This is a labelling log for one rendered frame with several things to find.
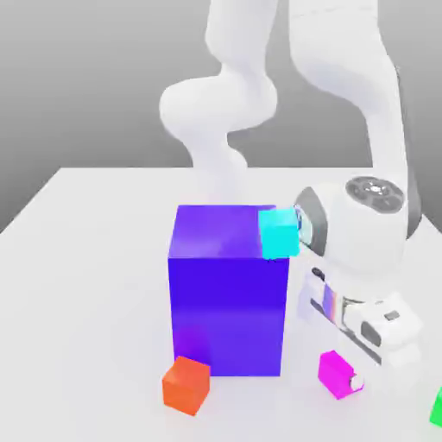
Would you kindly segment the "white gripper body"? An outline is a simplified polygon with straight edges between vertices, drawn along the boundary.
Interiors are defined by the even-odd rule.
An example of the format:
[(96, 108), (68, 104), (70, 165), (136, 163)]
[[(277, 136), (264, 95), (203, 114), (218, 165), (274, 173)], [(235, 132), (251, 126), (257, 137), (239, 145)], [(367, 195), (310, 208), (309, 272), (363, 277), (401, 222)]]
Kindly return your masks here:
[(324, 275), (306, 275), (299, 306), (302, 303), (314, 308), (375, 363), (382, 364), (381, 334), (363, 317), (369, 312), (369, 302), (338, 294), (325, 281)]

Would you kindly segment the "small magenta cube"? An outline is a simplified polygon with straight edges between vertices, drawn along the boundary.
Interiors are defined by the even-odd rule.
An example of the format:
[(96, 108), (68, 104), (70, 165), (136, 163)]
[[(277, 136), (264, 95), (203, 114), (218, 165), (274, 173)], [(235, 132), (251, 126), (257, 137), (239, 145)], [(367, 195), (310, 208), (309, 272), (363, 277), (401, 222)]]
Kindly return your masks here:
[(318, 378), (337, 399), (341, 400), (359, 391), (352, 391), (350, 378), (358, 374), (336, 351), (324, 352), (319, 357)]

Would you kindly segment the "small cyan cube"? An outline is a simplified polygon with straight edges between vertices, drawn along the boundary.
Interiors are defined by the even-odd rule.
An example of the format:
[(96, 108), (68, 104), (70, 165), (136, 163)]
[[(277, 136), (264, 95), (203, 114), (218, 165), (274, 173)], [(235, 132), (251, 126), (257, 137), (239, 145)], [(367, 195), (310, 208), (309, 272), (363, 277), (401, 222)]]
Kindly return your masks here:
[(298, 218), (293, 207), (258, 212), (262, 256), (268, 260), (300, 253)]

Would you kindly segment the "small green cube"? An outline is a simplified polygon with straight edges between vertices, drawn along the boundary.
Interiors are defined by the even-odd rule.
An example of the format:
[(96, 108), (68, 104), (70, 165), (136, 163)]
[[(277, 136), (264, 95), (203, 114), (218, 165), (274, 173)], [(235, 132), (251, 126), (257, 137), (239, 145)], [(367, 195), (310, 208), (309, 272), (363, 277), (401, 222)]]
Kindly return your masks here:
[(439, 392), (436, 395), (429, 421), (435, 426), (442, 428), (442, 387), (439, 389)]

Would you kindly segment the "small orange cube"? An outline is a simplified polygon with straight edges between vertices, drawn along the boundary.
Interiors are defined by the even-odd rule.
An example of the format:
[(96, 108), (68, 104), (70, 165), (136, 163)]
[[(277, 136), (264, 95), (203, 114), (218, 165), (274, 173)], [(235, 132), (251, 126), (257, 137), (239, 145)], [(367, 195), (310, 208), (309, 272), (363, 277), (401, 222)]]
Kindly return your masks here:
[(163, 403), (195, 416), (210, 391), (211, 367), (178, 356), (162, 378)]

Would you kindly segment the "large blue box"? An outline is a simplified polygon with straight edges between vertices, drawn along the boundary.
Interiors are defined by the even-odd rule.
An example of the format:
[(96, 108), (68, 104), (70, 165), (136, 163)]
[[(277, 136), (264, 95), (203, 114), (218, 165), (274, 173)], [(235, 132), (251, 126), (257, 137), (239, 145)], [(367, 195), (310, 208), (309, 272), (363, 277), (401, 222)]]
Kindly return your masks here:
[(279, 376), (289, 261), (265, 260), (259, 205), (179, 205), (168, 252), (175, 356), (212, 376)]

